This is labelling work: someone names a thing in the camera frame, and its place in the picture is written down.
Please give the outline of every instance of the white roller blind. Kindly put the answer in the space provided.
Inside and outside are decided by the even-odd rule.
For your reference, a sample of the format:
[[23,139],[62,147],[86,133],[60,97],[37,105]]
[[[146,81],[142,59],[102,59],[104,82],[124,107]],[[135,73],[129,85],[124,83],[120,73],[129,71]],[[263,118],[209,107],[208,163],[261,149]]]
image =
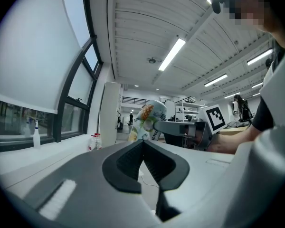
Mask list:
[[18,0],[0,26],[0,100],[57,113],[80,49],[62,0]]
[[87,104],[93,79],[89,75],[85,66],[81,63],[73,79],[68,95],[75,100],[81,99],[81,102]]
[[95,53],[95,50],[94,50],[93,46],[91,46],[88,49],[88,51],[85,54],[85,57],[86,57],[89,65],[90,65],[91,69],[94,70],[98,60],[97,60],[97,56],[96,56],[96,53]]
[[71,21],[73,30],[79,45],[82,47],[90,38],[86,23],[86,14],[83,0],[64,0],[67,15]]

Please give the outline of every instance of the desk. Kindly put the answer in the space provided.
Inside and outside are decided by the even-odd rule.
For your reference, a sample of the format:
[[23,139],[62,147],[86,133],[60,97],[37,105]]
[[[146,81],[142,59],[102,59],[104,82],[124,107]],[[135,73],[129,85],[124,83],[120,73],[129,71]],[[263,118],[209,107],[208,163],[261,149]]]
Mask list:
[[245,127],[235,127],[235,128],[224,128],[221,131],[219,131],[222,135],[235,135],[237,133],[240,133],[244,130],[246,130],[248,126]]

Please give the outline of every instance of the person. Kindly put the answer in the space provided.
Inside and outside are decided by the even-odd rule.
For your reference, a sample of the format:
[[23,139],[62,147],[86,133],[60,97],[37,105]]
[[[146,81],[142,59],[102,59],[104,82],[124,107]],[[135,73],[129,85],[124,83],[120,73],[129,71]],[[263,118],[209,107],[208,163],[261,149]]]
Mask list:
[[267,68],[267,71],[270,69],[270,66],[272,64],[272,59],[268,58],[265,62],[265,65],[266,65],[266,68]]
[[238,104],[239,121],[241,123],[249,122],[251,124],[251,112],[248,105],[240,95],[235,95],[234,101]]
[[234,116],[235,122],[240,120],[239,113],[238,113],[238,103],[236,101],[233,103],[233,113],[232,114]]
[[133,125],[133,115],[130,113],[130,125]]
[[[274,73],[285,52],[285,28],[274,11],[279,11],[268,3],[269,0],[229,0],[229,12],[236,19],[245,19],[257,29],[270,33],[276,40],[281,50],[275,50],[275,59],[270,67]],[[272,74],[266,75],[263,81],[265,85]],[[273,128],[274,122],[271,113],[261,97],[256,115],[250,127],[243,132],[228,136],[216,134],[208,147],[210,152],[221,152],[234,154],[241,143],[254,141],[263,131]]]

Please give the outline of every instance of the shelf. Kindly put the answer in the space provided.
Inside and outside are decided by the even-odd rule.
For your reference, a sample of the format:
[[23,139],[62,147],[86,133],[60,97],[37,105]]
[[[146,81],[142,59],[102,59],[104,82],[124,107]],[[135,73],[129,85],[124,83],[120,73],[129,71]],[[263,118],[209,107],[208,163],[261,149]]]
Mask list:
[[198,114],[199,112],[197,111],[184,111],[184,114]]
[[204,105],[195,104],[195,103],[188,103],[188,102],[183,102],[183,105],[186,106],[186,107],[193,107],[193,108],[199,108],[199,107],[204,106]]

